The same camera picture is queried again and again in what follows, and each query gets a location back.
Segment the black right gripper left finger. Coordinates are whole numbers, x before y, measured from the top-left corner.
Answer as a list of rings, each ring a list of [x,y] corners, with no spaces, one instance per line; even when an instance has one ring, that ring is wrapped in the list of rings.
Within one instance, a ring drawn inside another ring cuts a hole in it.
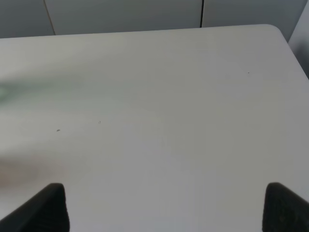
[[[69,232],[65,188],[51,183],[0,220],[2,232]]]

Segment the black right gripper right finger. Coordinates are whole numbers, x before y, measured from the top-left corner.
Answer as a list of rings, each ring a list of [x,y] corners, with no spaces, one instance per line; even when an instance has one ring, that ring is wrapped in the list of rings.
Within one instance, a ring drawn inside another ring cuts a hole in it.
[[[309,203],[281,183],[266,188],[262,231],[307,232]]]

